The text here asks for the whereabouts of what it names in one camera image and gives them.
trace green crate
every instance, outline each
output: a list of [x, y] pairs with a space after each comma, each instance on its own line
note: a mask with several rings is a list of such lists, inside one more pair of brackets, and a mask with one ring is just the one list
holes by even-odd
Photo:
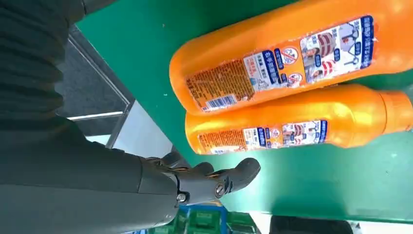
[[219, 226], [217, 229], [188, 227], [187, 234], [221, 234], [221, 230]]
[[257, 233], [255, 225], [247, 226], [247, 225], [240, 225], [240, 224], [231, 224], [229, 225], [229, 229], [232, 231], [232, 234], [255, 234]]
[[194, 228], [219, 227], [221, 223], [220, 211], [191, 210], [189, 226]]
[[157, 228], [152, 228], [148, 230], [149, 234], [174, 234], [175, 233], [175, 227], [177, 223], [177, 218], [174, 218], [170, 223], [167, 225], [157, 227]]
[[227, 223], [255, 226], [254, 220], [248, 213], [228, 212]]
[[175, 226], [162, 226], [149, 229], [149, 234], [175, 234]]
[[175, 233], [184, 233], [188, 223], [188, 213], [182, 210], [176, 215]]
[[257, 226], [248, 213], [229, 212], [227, 225], [233, 234], [254, 234]]
[[188, 234], [219, 234], [220, 225], [220, 211], [191, 210]]

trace bottle label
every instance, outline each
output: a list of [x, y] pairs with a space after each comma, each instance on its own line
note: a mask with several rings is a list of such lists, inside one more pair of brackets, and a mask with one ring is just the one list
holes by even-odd
[[257, 92], [297, 88], [364, 69], [373, 58], [374, 21], [364, 16], [187, 77], [204, 112], [249, 101]]
[[279, 126], [260, 126], [198, 135], [205, 152], [224, 154], [324, 143], [327, 121], [315, 120]]

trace green table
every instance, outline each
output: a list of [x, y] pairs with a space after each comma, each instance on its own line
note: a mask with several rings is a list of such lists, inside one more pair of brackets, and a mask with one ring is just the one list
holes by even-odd
[[[191, 38], [290, 2], [121, 0], [78, 26], [191, 164], [209, 161], [220, 169], [245, 157], [261, 163], [247, 189], [222, 199], [229, 210], [413, 223], [413, 133], [382, 136], [348, 150], [315, 145], [200, 156], [190, 149], [185, 111], [169, 84], [174, 51]], [[413, 83], [411, 77], [413, 72], [357, 82], [400, 89]]]

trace barcode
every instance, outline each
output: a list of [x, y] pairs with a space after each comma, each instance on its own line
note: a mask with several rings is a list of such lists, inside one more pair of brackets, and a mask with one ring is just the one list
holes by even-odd
[[224, 109], [235, 104], [237, 104], [237, 99], [233, 94], [206, 102], [209, 110]]

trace orange bottle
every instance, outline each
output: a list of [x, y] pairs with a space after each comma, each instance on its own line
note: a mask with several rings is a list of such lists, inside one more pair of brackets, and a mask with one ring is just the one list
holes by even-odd
[[208, 115], [413, 68], [413, 0], [302, 0], [184, 44], [172, 87]]
[[213, 116], [187, 114], [185, 131], [196, 153], [222, 154], [319, 143], [357, 147], [412, 126], [413, 107], [403, 92], [351, 84]]

